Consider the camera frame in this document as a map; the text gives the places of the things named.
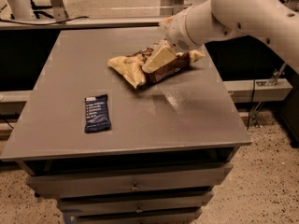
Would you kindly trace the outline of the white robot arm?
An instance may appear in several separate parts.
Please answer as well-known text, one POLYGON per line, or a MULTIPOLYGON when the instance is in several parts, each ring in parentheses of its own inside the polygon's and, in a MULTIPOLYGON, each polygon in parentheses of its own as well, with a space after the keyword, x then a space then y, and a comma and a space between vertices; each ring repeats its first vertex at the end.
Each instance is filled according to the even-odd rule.
POLYGON ((299 73, 299 14, 278 0, 208 0, 159 22, 179 51, 250 35, 299 73))

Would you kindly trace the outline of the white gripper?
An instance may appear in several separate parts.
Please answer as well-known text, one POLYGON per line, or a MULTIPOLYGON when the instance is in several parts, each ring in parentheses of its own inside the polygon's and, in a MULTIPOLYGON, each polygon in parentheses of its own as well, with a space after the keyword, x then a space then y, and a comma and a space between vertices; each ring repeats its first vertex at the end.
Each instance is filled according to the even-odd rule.
MULTIPOLYGON (((205 15, 196 7, 180 11, 178 14, 165 18, 159 22, 169 45, 174 49, 186 52, 198 49, 204 43, 205 15)), ((174 61, 176 51, 169 45, 159 45, 148 57, 142 70, 153 73, 164 65, 174 61)))

